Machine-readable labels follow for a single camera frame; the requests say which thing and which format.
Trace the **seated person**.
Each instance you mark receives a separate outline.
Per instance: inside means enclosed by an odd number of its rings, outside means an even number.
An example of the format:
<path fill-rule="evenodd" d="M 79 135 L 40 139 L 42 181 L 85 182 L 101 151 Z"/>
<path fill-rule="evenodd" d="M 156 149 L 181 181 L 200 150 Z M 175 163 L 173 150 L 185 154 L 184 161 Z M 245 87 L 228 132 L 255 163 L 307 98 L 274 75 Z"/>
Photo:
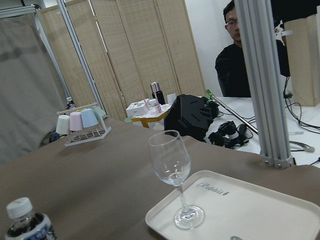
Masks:
<path fill-rule="evenodd" d="M 224 97 L 250 98 L 250 86 L 242 48 L 235 2 L 223 9 L 224 28 L 233 43 L 226 46 L 215 60 L 215 70 Z"/>

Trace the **white cup rack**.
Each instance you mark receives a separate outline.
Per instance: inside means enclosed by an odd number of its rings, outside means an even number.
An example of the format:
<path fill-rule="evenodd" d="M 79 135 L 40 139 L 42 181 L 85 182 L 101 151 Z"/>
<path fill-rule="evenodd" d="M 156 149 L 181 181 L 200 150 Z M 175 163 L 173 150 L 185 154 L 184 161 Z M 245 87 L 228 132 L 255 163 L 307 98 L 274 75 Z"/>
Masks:
<path fill-rule="evenodd" d="M 98 106 L 98 103 L 94 102 L 91 104 L 87 104 L 81 107 L 75 107 L 72 109 L 64 110 L 64 111 L 58 111 L 56 114 L 58 117 L 60 115 L 67 115 L 70 116 L 70 113 L 72 112 L 81 112 L 84 109 L 90 109 L 92 106 Z M 107 118 L 107 114 L 103 117 L 100 117 L 100 119 L 97 119 L 98 124 L 91 127 L 83 127 L 83 130 L 80 131 L 71 131 L 69 130 L 68 134 L 59 134 L 61 136 L 66 136 L 66 143 L 64 144 L 66 147 L 74 146 L 77 144 L 102 140 L 107 136 L 107 134 L 111 131 L 110 126 L 106 126 L 104 119 Z"/>

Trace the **black thermos flask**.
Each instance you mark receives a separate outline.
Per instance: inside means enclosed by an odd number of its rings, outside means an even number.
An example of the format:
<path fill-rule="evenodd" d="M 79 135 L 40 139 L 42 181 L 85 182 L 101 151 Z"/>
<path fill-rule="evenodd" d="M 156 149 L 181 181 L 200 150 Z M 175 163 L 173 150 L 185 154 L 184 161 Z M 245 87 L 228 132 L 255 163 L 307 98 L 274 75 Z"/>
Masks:
<path fill-rule="evenodd" d="M 157 98 L 159 104 L 165 105 L 165 104 L 166 104 L 165 98 L 164 98 L 164 95 L 163 95 L 162 90 L 160 89 L 159 83 L 158 83 L 158 82 L 152 82 L 152 83 L 150 84 L 150 88 L 151 88 L 151 90 L 152 90 L 152 97 L 153 97 L 154 99 Z"/>

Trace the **aluminium frame post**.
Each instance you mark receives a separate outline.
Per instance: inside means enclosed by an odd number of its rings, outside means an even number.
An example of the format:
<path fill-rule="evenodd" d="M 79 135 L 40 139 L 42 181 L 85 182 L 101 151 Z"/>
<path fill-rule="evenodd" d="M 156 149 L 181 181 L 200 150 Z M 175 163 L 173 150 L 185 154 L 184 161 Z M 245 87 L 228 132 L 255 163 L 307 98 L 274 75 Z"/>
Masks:
<path fill-rule="evenodd" d="M 280 66 L 268 0 L 237 0 L 235 9 L 262 159 L 286 169 L 294 161 L 280 83 Z"/>

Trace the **green cup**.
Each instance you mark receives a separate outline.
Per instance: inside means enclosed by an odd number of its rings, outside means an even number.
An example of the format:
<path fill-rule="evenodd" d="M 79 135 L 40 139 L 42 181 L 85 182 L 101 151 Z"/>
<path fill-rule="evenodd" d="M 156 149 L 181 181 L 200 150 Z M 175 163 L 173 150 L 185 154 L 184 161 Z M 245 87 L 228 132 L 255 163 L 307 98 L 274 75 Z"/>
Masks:
<path fill-rule="evenodd" d="M 105 115 L 105 112 L 98 106 L 91 106 L 90 108 L 93 110 L 93 113 L 97 119 L 100 119 L 100 117 Z"/>

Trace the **tea bottle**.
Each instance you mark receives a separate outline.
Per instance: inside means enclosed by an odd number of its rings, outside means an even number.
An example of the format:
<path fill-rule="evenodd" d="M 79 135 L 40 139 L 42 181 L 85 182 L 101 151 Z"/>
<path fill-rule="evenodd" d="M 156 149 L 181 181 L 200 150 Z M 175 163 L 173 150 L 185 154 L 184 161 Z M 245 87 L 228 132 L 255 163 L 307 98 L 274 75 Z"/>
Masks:
<path fill-rule="evenodd" d="M 55 230 L 50 218 L 35 212 L 28 197 L 13 200 L 6 206 L 12 224 L 6 231 L 6 240 L 56 240 Z"/>

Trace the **white cup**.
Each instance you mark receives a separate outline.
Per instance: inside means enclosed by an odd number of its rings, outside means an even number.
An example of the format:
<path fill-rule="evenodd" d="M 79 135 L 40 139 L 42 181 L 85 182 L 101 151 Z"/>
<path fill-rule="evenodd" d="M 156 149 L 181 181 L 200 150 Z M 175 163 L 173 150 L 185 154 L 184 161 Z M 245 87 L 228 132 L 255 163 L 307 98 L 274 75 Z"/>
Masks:
<path fill-rule="evenodd" d="M 60 135 L 68 135 L 70 130 L 70 117 L 68 115 L 59 115 L 56 124 L 56 132 Z"/>

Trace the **cream rabbit tray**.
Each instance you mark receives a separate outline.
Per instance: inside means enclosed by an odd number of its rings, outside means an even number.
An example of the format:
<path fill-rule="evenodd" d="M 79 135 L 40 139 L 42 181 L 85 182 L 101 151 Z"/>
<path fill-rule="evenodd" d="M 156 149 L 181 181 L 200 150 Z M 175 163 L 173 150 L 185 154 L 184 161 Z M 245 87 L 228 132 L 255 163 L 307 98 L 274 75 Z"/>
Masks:
<path fill-rule="evenodd" d="M 201 207 L 205 218 L 196 228 L 177 228 L 181 200 L 174 190 L 145 216 L 168 240 L 314 240 L 320 231 L 316 204 L 219 173 L 198 171 L 183 190 L 186 202 Z"/>

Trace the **metal reacher pole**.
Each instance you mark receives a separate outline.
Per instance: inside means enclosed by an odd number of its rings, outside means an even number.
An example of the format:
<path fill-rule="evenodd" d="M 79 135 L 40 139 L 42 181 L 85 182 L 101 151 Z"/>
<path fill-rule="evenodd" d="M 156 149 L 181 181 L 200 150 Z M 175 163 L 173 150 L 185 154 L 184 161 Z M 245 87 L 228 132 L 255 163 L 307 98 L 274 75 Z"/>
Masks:
<path fill-rule="evenodd" d="M 211 93 L 211 91 L 209 89 L 207 89 L 206 91 L 206 95 L 208 96 L 209 99 L 215 101 L 216 103 L 218 103 L 220 106 L 222 106 L 224 109 L 226 109 L 228 112 L 230 112 L 234 117 L 236 117 L 238 120 L 240 120 L 243 124 L 245 124 L 251 131 L 253 131 L 256 135 L 259 134 L 259 131 L 256 127 L 254 127 L 253 125 L 251 125 L 248 121 L 246 121 L 242 116 L 240 116 L 238 113 L 236 113 L 233 109 L 231 109 L 230 107 L 228 107 L 224 102 L 222 102 L 221 100 L 219 100 L 216 96 L 214 96 L 213 93 Z M 297 141 L 289 141 L 290 144 L 294 144 L 297 146 L 300 146 L 303 148 L 303 151 L 305 152 L 310 152 L 313 153 L 315 151 L 315 148 L 312 146 L 309 146 L 305 143 L 302 142 L 297 142 Z"/>

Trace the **bamboo folding screen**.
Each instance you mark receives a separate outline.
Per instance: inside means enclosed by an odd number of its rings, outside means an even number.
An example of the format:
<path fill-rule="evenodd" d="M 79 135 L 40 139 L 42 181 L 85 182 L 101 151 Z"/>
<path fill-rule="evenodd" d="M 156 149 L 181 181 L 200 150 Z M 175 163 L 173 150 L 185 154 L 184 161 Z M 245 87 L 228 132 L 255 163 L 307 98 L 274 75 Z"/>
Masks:
<path fill-rule="evenodd" d="M 126 118 L 158 82 L 164 95 L 205 85 L 183 0 L 73 0 L 65 4 L 107 114 Z"/>

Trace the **clear wine glass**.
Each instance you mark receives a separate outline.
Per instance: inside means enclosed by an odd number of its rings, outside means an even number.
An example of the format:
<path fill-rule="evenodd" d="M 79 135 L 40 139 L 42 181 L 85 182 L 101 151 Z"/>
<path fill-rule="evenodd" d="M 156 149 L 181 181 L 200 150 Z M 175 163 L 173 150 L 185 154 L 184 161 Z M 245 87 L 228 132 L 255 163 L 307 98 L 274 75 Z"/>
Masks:
<path fill-rule="evenodd" d="M 201 207 L 186 203 L 182 184 L 191 171 L 191 158 L 177 130 L 164 130 L 148 140 L 151 164 L 156 176 L 166 184 L 174 186 L 180 196 L 182 207 L 174 216 L 174 223 L 182 230 L 201 225 L 205 215 Z"/>

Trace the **pink cup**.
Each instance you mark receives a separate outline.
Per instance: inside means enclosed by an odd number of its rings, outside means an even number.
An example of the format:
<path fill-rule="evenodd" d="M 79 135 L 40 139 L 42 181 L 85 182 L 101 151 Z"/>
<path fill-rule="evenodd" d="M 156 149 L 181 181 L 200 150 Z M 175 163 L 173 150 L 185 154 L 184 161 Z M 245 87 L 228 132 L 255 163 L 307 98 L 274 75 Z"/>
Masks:
<path fill-rule="evenodd" d="M 69 115 L 69 129 L 71 131 L 83 130 L 83 122 L 81 113 L 78 111 L 71 112 Z"/>

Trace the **blue cup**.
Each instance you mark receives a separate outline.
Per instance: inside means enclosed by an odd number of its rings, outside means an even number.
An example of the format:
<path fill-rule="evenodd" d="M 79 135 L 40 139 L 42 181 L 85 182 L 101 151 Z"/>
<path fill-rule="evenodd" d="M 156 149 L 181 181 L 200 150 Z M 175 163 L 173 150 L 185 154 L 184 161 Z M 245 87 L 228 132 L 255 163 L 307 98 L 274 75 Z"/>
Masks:
<path fill-rule="evenodd" d="M 98 120 L 91 108 L 84 109 L 80 113 L 84 128 L 92 127 L 98 124 Z"/>

